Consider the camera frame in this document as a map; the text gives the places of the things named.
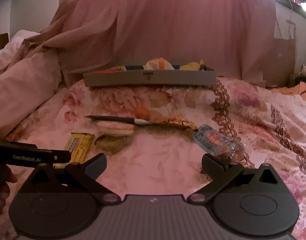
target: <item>person's hand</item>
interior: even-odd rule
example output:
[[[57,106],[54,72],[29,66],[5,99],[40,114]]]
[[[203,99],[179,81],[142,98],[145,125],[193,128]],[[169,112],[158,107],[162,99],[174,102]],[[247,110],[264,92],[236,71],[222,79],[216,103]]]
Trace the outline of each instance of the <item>person's hand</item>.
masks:
[[[17,178],[16,176],[11,173],[11,175],[6,180],[7,182],[16,183]],[[9,197],[9,186],[5,183],[3,186],[0,187],[0,215],[3,213],[3,207],[6,205],[6,199]]]

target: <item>knife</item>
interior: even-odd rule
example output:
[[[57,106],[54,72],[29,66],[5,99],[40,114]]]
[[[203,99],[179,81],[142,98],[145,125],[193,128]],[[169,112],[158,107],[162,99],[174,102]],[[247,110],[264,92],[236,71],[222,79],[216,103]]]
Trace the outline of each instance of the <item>knife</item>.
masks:
[[[110,121],[110,122],[123,122],[135,125],[147,125],[151,124],[149,121],[138,118],[130,117],[118,117],[118,116],[106,116],[106,115],[87,115],[85,118],[89,118],[93,121]]]

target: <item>floral bedsheet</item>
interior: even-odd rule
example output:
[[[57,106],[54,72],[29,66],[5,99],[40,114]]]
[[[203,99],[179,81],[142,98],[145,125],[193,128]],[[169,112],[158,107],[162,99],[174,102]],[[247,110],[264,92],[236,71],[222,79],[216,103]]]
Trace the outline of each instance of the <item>floral bedsheet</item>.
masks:
[[[258,167],[268,162],[277,170],[300,207],[293,231],[306,240],[306,101],[244,81],[218,78],[209,88],[121,87],[91,89],[80,81],[62,88],[24,119],[9,140],[34,143],[39,148],[63,149],[71,132],[101,135],[88,114],[133,117],[136,106],[151,116],[182,117],[197,126],[208,124],[245,144],[241,163]],[[92,145],[87,159],[100,152]],[[108,155],[108,167],[98,182],[119,194],[184,194],[187,197],[209,179],[202,174],[203,150],[185,132],[157,127],[136,128],[132,144]],[[0,216],[0,239],[14,239],[8,206],[32,171],[11,166],[19,179]]]

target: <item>black tool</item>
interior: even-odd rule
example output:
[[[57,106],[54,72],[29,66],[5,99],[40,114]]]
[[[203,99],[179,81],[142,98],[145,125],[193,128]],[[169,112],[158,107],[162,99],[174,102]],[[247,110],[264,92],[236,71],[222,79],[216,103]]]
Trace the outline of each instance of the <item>black tool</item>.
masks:
[[[138,118],[119,117],[119,116],[105,116],[105,115],[87,115],[85,118],[89,118],[94,121],[110,121],[110,122],[123,122],[135,125],[147,125],[149,121]]]
[[[245,169],[205,154],[202,169],[213,181],[187,200],[127,195],[121,201],[95,181],[105,168],[104,154],[64,169],[39,164],[9,208],[18,240],[294,239],[297,202],[267,163]]]
[[[53,163],[68,163],[70,160],[69,151],[43,150],[35,144],[0,140],[0,186],[11,174],[6,164],[34,168],[40,163],[47,163],[53,167]]]

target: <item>cardboard tray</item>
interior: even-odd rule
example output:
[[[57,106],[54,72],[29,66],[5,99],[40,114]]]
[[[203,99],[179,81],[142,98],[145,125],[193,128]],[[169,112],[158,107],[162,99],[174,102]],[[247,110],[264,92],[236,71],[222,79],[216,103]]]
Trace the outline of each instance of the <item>cardboard tray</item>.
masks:
[[[127,71],[112,73],[87,73],[84,82],[87,87],[127,86],[127,85],[196,85],[215,84],[216,72],[201,65],[200,70],[143,70],[142,66],[126,66]]]

